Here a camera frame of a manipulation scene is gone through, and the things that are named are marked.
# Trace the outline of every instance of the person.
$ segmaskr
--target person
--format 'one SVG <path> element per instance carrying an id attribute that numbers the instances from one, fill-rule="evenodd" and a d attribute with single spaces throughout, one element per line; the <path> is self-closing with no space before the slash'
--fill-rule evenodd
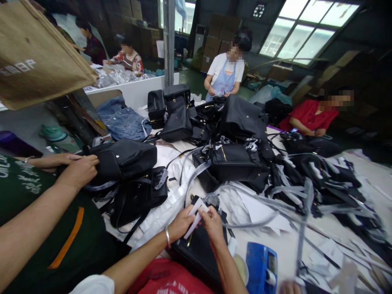
<path id="1" fill-rule="evenodd" d="M 93 63 L 103 65 L 103 61 L 106 60 L 105 48 L 91 32 L 91 25 L 81 18 L 77 18 L 75 23 L 82 35 L 87 38 L 87 46 L 82 48 L 78 45 L 73 45 L 73 47 L 90 56 Z"/>
<path id="2" fill-rule="evenodd" d="M 309 99 L 295 107 L 279 127 L 283 131 L 296 128 L 306 136 L 322 137 L 339 114 L 339 108 L 347 106 L 353 99 L 354 91 L 349 88 L 329 91 L 323 101 Z"/>
<path id="3" fill-rule="evenodd" d="M 208 70 L 204 81 L 206 102 L 215 95 L 228 97 L 238 93 L 245 68 L 242 56 L 251 48 L 252 32 L 247 28 L 237 31 L 230 51 L 217 55 Z"/>
<path id="4" fill-rule="evenodd" d="M 90 276 L 80 282 L 71 294 L 194 293 L 212 294 L 202 281 L 178 263 L 158 258 L 169 244 L 181 238 L 193 223 L 189 216 L 193 205 L 181 210 L 166 230 L 158 233 L 142 247 L 107 269 L 102 275 Z M 222 220 L 213 206 L 203 217 L 210 245 L 214 252 L 225 294 L 248 293 L 223 237 Z"/>
<path id="5" fill-rule="evenodd" d="M 74 45 L 76 45 L 76 43 L 74 42 L 74 40 L 71 38 L 71 36 L 67 33 L 67 31 L 65 31 L 62 27 L 60 27 L 57 24 L 56 19 L 53 17 L 53 15 L 51 15 L 50 13 L 45 12 L 45 17 L 48 19 L 48 21 L 50 21 L 50 23 L 59 31 L 59 33 L 69 42 L 71 43 L 71 45 L 74 47 Z"/>
<path id="6" fill-rule="evenodd" d="M 107 60 L 106 63 L 109 65 L 122 64 L 125 69 L 133 71 L 136 76 L 144 74 L 142 58 L 131 46 L 129 37 L 126 37 L 121 44 L 121 51 L 112 59 Z"/>
<path id="7" fill-rule="evenodd" d="M 81 191 L 95 155 L 0 154 L 0 292 L 68 293 L 119 260 L 101 213 Z M 56 179 L 57 166 L 68 165 Z"/>

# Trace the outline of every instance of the apron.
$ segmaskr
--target apron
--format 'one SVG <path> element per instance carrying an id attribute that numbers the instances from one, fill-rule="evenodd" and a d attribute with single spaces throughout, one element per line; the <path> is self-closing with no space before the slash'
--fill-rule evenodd
<path id="1" fill-rule="evenodd" d="M 212 85 L 212 88 L 215 90 L 215 93 L 218 95 L 223 95 L 224 93 L 232 91 L 234 88 L 234 83 L 236 81 L 236 63 L 234 64 L 234 72 L 230 76 L 225 71 L 226 64 L 227 64 L 227 58 L 225 64 L 220 70 L 219 76 L 215 80 L 214 85 Z M 209 102 L 211 100 L 212 100 L 211 95 L 207 94 L 205 101 Z"/>

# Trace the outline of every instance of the gold zipper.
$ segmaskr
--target gold zipper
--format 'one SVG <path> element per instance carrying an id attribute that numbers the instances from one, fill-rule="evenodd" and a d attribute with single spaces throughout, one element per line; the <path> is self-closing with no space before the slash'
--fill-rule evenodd
<path id="1" fill-rule="evenodd" d="M 221 149 L 222 149 L 223 157 L 225 158 L 225 161 L 227 161 L 226 154 L 225 154 L 225 151 L 223 150 L 223 147 L 221 147 Z"/>

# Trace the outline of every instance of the red shirt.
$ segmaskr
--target red shirt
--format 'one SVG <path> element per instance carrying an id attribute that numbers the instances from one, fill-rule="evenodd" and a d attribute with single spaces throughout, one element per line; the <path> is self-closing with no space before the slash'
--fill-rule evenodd
<path id="1" fill-rule="evenodd" d="M 182 265 L 166 258 L 154 260 L 138 277 L 128 294 L 213 294 Z"/>
<path id="2" fill-rule="evenodd" d="M 298 105 L 292 112 L 289 113 L 280 123 L 280 129 L 283 131 L 291 131 L 294 127 L 290 124 L 290 118 L 296 118 L 309 130 L 314 131 L 316 129 L 328 129 L 331 122 L 339 114 L 339 111 L 323 111 L 316 115 L 317 109 L 319 108 L 320 101 L 317 100 L 306 100 Z"/>

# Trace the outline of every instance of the white t-shirt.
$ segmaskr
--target white t-shirt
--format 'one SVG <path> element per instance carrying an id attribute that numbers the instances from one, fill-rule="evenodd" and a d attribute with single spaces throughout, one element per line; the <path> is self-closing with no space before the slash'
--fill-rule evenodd
<path id="1" fill-rule="evenodd" d="M 214 58 L 211 66 L 209 67 L 208 73 L 207 73 L 212 76 L 211 86 L 214 85 L 216 79 L 218 78 L 219 73 L 221 72 L 223 65 L 226 62 L 226 59 L 227 59 L 226 53 L 221 53 Z M 242 75 L 244 74 L 244 69 L 245 69 L 244 60 L 242 60 L 242 59 L 237 60 L 237 62 L 236 62 L 236 80 L 235 80 L 236 82 L 242 81 Z M 232 75 L 234 72 L 234 63 L 231 63 L 227 60 L 225 71 L 229 76 Z"/>

